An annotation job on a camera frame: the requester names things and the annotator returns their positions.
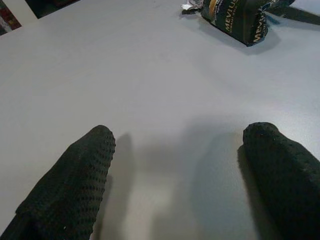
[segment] white table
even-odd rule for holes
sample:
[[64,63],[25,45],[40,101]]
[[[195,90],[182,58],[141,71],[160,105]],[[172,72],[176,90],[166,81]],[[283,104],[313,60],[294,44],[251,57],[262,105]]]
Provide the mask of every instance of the white table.
[[117,147],[101,240],[271,239],[237,150],[268,121],[320,158],[320,26],[276,18],[248,48],[180,4],[82,0],[0,37],[0,232],[104,124]]

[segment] white tabletop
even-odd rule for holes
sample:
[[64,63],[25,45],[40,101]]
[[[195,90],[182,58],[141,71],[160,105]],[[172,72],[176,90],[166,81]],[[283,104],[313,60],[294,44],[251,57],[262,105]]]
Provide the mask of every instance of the white tabletop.
[[276,18],[248,48],[182,3],[81,0],[0,37],[0,232],[103,124],[101,240],[272,239],[237,150],[268,121],[320,158],[320,26]]

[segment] textured rubber grip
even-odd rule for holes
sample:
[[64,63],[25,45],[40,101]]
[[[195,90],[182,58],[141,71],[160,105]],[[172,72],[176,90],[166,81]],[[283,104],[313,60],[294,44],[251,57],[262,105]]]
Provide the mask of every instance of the textured rubber grip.
[[102,125],[70,145],[17,208],[0,240],[88,240],[115,146]]
[[320,162],[267,122],[243,132],[246,158],[271,216],[288,240],[320,239]]

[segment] black gripper pad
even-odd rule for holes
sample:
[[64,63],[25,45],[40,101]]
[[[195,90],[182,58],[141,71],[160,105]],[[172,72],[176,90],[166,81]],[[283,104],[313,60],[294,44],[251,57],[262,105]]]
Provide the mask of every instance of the black gripper pad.
[[243,132],[258,189],[286,240],[320,239],[320,162],[267,122]]
[[103,125],[71,144],[17,208],[0,240],[88,240],[115,146]]

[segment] dark green package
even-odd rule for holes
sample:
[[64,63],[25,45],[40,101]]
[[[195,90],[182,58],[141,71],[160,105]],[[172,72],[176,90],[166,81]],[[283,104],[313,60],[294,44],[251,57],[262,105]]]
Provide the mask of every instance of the dark green package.
[[265,10],[289,6],[294,0],[204,0],[201,15],[247,46],[268,33]]

